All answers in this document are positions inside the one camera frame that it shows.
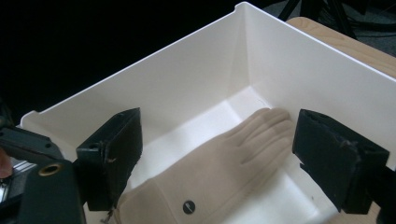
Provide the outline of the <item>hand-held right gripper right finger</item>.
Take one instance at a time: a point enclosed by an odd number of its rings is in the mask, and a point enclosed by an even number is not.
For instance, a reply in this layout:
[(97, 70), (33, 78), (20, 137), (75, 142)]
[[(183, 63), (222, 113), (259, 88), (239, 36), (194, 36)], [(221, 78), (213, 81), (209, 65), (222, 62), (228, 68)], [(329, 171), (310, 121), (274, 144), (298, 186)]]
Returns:
[(389, 152), (319, 112), (299, 112), (292, 153), (337, 210), (366, 214), (389, 207)]

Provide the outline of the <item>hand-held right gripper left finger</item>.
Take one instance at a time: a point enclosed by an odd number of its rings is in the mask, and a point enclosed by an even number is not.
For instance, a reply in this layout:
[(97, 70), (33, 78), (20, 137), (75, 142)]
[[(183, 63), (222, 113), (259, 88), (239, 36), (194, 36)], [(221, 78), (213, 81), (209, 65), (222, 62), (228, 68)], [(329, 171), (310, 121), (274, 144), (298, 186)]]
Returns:
[(74, 165), (90, 211), (109, 211), (117, 205), (142, 150), (139, 108), (114, 115), (77, 148)]

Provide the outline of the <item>beige glove with black dot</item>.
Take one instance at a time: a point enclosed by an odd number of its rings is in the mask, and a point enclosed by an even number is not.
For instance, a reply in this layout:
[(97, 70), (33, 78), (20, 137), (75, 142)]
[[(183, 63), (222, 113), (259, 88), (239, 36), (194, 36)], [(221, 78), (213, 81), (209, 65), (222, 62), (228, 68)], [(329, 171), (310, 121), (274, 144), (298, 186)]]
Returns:
[(290, 154), (294, 124), (263, 108), (123, 194), (113, 224), (218, 224)]

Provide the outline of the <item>white plastic storage box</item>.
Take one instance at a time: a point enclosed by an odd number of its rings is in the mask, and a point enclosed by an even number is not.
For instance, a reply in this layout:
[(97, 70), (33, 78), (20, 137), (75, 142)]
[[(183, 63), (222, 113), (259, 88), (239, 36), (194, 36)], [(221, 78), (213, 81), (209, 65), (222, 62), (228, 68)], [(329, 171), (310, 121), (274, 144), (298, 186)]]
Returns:
[(396, 168), (396, 58), (306, 18), (248, 3), (88, 89), (22, 118), (67, 159), (114, 114), (142, 113), (136, 187), (262, 107), (328, 115), (390, 153)]

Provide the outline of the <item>black tripod stand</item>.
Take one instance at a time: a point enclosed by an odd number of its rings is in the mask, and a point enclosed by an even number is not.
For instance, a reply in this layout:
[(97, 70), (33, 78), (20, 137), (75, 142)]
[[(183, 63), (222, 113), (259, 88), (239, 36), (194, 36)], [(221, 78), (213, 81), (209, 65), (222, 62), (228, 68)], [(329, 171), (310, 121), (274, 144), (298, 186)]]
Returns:
[(286, 21), (291, 15), (292, 11), (300, 6), (300, 16), (306, 17), (313, 21), (319, 18), (322, 10), (327, 10), (335, 21), (338, 31), (349, 37), (356, 39), (353, 32), (353, 27), (362, 28), (363, 30), (373, 32), (393, 32), (396, 33), (396, 22), (394, 23), (375, 23), (367, 21), (352, 20), (346, 14), (343, 4), (357, 10), (361, 15), (364, 15), (372, 0), (281, 0), (286, 1), (287, 4), (281, 10), (278, 18)]

